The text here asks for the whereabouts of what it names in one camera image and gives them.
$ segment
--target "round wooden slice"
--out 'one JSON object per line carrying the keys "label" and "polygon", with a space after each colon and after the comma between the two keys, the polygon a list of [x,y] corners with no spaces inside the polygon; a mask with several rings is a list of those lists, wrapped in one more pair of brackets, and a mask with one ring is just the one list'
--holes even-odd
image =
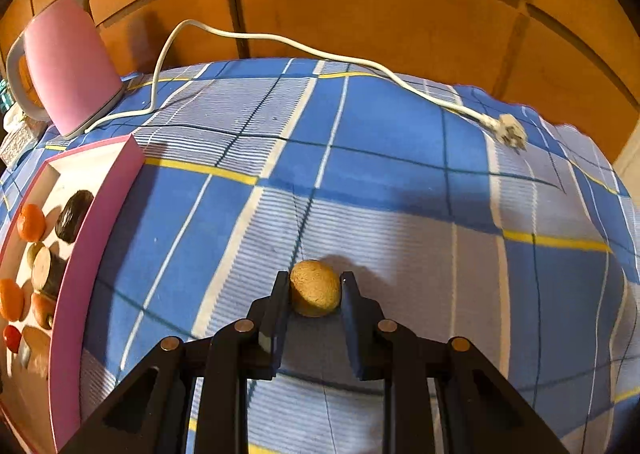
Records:
{"label": "round wooden slice", "polygon": [[65,266],[63,259],[43,246],[33,261],[33,270],[31,271],[33,289],[57,299]]}

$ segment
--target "blue plaid blanket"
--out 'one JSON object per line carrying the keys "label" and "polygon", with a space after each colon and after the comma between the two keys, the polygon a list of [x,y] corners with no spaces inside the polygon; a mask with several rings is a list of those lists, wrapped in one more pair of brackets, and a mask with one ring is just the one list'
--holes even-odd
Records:
{"label": "blue plaid blanket", "polygon": [[[526,151],[367,68],[257,59],[163,72],[154,114],[71,142],[50,127],[2,176],[0,238],[44,159],[129,133],[145,150],[89,308],[84,417],[159,339],[210,336],[314,258],[419,336],[471,339],[572,453],[615,441],[640,394],[638,211],[620,178],[571,126],[402,78],[513,114]],[[149,81],[116,111],[148,105]],[[293,316],[280,374],[248,402],[252,452],[381,448],[382,386],[354,379],[338,316]]]}

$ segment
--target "yellow stripe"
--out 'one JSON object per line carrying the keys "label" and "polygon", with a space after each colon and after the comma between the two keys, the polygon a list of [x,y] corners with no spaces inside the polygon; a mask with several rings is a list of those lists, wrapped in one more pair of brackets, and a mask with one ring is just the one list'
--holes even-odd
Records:
{"label": "yellow stripe", "polygon": [[633,396],[637,396],[638,394],[640,394],[640,387],[635,387],[631,390],[628,390],[627,392],[623,392],[622,394],[617,395],[614,402],[616,404],[619,404],[623,400],[628,400],[629,398],[632,398]]}
{"label": "yellow stripe", "polygon": [[318,75],[319,79],[337,79],[340,77],[377,77],[383,78],[375,73],[367,73],[366,71],[344,71],[342,73],[327,73],[326,75]]}
{"label": "yellow stripe", "polygon": [[605,189],[607,189],[609,192],[611,192],[612,194],[619,194],[619,192],[617,190],[612,189],[611,187],[607,186],[606,184],[604,184],[603,182],[601,182],[599,179],[595,179],[591,174],[589,174],[587,171],[585,171],[583,168],[580,167],[580,165],[578,165],[577,163],[575,163],[575,161],[569,160],[571,162],[571,164],[579,169],[587,178],[589,178],[591,181],[593,181],[594,183],[597,183],[598,185],[604,187]]}
{"label": "yellow stripe", "polygon": [[197,163],[189,163],[188,161],[165,160],[164,158],[146,158],[145,163],[148,165],[157,165],[158,167],[170,167],[173,169],[190,170],[191,172],[199,172],[201,174],[211,174],[221,178],[230,179],[246,185],[255,185],[258,181],[256,176],[249,176],[232,170],[221,169],[211,165],[199,165]]}
{"label": "yellow stripe", "polygon": [[[198,420],[191,418],[189,420],[189,430],[196,431],[198,426]],[[264,447],[258,447],[257,445],[249,445],[249,454],[278,454],[274,450],[265,449]]]}
{"label": "yellow stripe", "polygon": [[[514,232],[513,230],[503,230],[502,235],[510,241],[533,244],[533,235],[525,232]],[[536,244],[541,246],[551,246],[553,248],[574,248],[576,250],[596,250],[598,252],[610,252],[607,243],[590,240],[576,240],[569,238],[555,238],[552,236],[536,235]]]}
{"label": "yellow stripe", "polygon": [[[166,78],[166,79],[158,79],[158,82],[171,82],[173,80],[187,82],[187,81],[189,81],[191,79],[190,78],[175,78],[175,79]],[[134,89],[138,89],[138,88],[143,88],[145,86],[149,86],[149,85],[151,85],[151,82],[153,82],[153,81],[150,80],[149,82],[144,82],[143,84],[137,84],[135,86],[129,86],[127,88],[127,91],[133,91]]]}

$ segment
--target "black gripper frame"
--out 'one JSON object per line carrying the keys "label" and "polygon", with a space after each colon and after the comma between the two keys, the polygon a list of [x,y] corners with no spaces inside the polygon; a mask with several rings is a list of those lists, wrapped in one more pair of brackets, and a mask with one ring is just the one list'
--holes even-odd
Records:
{"label": "black gripper frame", "polygon": [[[340,276],[349,360],[361,380],[384,380],[383,454],[435,452],[428,378],[434,379],[447,454],[567,454],[558,438],[465,338],[417,337],[386,320]],[[182,454],[197,377],[203,377],[195,454],[247,454],[247,379],[280,367],[290,311],[289,274],[245,319],[212,338],[160,341],[82,424],[60,454]]]}

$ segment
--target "dark walnut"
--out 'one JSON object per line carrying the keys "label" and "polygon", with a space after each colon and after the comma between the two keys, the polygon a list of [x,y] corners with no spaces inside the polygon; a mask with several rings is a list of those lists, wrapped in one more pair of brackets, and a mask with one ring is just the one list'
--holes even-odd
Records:
{"label": "dark walnut", "polygon": [[75,242],[82,226],[82,221],[84,221],[84,217],[93,200],[94,195],[88,190],[79,190],[66,202],[64,210],[60,212],[55,228],[56,235],[65,243],[71,244]]}

